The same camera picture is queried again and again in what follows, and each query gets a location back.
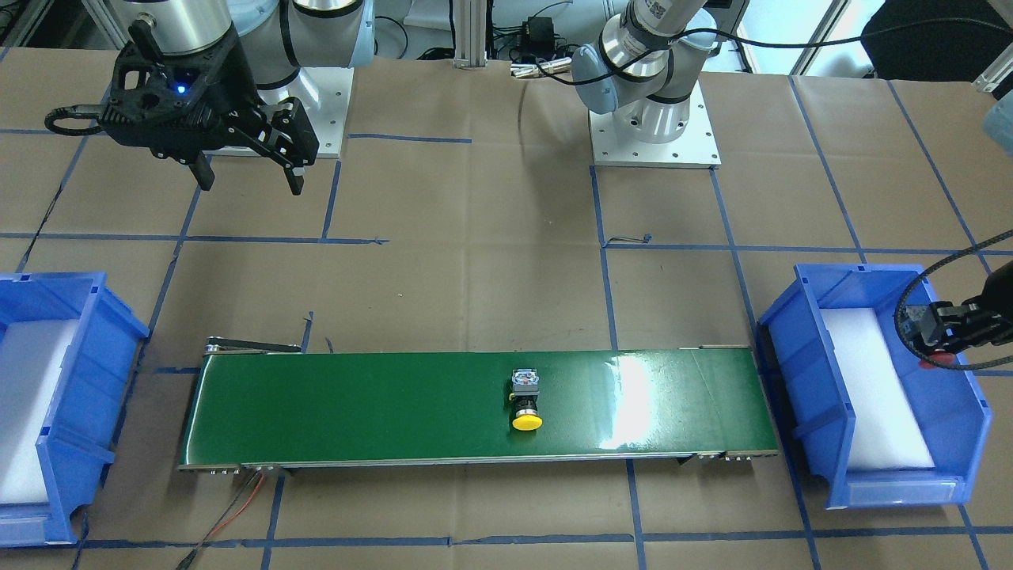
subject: red wire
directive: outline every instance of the red wire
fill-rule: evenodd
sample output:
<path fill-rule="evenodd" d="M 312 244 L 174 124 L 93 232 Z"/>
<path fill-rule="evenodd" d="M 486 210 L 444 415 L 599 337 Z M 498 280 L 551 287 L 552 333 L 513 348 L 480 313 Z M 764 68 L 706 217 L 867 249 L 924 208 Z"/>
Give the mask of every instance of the red wire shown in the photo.
<path fill-rule="evenodd" d="M 260 477 L 260 481 L 256 482 L 256 487 L 253 488 L 253 492 L 250 493 L 250 496 L 246 498 L 246 502 L 243 503 L 243 506 L 239 507 L 239 510 L 237 510 L 232 516 L 230 516 L 229 518 L 227 518 L 224 522 L 222 522 L 218 526 L 215 526 L 214 528 L 212 528 L 211 533 L 208 535 L 209 539 L 211 539 L 212 537 L 214 537 L 222 528 L 225 528 L 230 522 L 232 522 L 233 520 L 235 520 L 237 516 L 239 516 L 240 514 L 242 514 L 243 511 L 246 510 L 246 507 L 250 506 L 250 503 L 253 502 L 253 497 L 256 497 L 257 491 L 260 490 L 260 487 L 263 486 L 263 481 L 266 479 L 266 477 L 264 477 L 263 474 L 260 474 L 259 477 Z"/>

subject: metal base plate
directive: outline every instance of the metal base plate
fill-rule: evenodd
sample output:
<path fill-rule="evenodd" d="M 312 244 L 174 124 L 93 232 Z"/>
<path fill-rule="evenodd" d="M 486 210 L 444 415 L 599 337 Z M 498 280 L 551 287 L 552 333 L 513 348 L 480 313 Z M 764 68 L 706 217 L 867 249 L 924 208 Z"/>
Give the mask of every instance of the metal base plate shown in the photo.
<path fill-rule="evenodd" d="M 306 67 L 303 73 L 320 89 L 320 107 L 307 107 L 313 130 L 320 141 L 317 158 L 340 158 L 344 140 L 344 120 L 348 115 L 352 98 L 354 69 L 344 67 Z M 210 152 L 222 156 L 257 156 L 248 148 L 228 146 Z"/>
<path fill-rule="evenodd" d="M 633 127 L 614 119 L 613 113 L 591 115 L 591 142 L 595 164 L 654 168 L 710 168 L 721 163 L 717 141 L 700 84 L 690 95 L 692 114 L 683 136 L 670 143 L 646 143 L 634 137 Z"/>

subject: storage bin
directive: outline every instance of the storage bin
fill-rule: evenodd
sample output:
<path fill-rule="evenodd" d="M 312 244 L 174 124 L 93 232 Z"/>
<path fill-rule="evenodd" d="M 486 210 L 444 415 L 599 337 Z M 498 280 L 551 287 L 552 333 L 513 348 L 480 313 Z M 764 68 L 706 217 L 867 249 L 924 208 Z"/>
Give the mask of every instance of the storage bin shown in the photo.
<path fill-rule="evenodd" d="M 799 264 L 795 281 L 760 320 L 798 422 L 793 436 L 811 473 L 830 482 L 829 509 L 970 498 L 992 421 L 988 403 L 973 375 L 921 369 L 893 331 L 901 294 L 921 271 Z M 923 279 L 908 305 L 934 301 Z"/>
<path fill-rule="evenodd" d="M 0 547 L 77 542 L 147 336 L 103 272 L 0 273 Z"/>

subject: black fabric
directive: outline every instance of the black fabric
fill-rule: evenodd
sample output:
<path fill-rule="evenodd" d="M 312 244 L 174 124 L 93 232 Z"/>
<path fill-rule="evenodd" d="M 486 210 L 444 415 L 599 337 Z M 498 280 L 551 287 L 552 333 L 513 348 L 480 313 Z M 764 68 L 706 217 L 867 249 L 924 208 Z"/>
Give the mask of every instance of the black fabric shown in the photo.
<path fill-rule="evenodd" d="M 863 32 L 939 17 L 1009 27 L 987 0 L 886 0 Z M 1009 35 L 964 23 L 923 25 L 862 40 L 879 77 L 915 81 L 973 81 L 1009 45 Z M 1013 77 L 1007 77 L 993 95 L 1000 98 L 1011 87 Z"/>

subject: yellow push button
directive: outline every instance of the yellow push button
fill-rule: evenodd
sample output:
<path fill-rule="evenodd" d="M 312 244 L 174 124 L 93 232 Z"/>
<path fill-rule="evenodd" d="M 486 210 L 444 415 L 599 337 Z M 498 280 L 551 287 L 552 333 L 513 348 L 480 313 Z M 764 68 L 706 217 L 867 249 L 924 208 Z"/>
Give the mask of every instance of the yellow push button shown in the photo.
<path fill-rule="evenodd" d="M 511 423 L 514 425 L 515 429 L 519 429 L 521 431 L 532 431 L 542 427 L 542 418 L 539 418 L 534 414 L 525 414 L 519 418 L 514 418 L 514 421 Z"/>

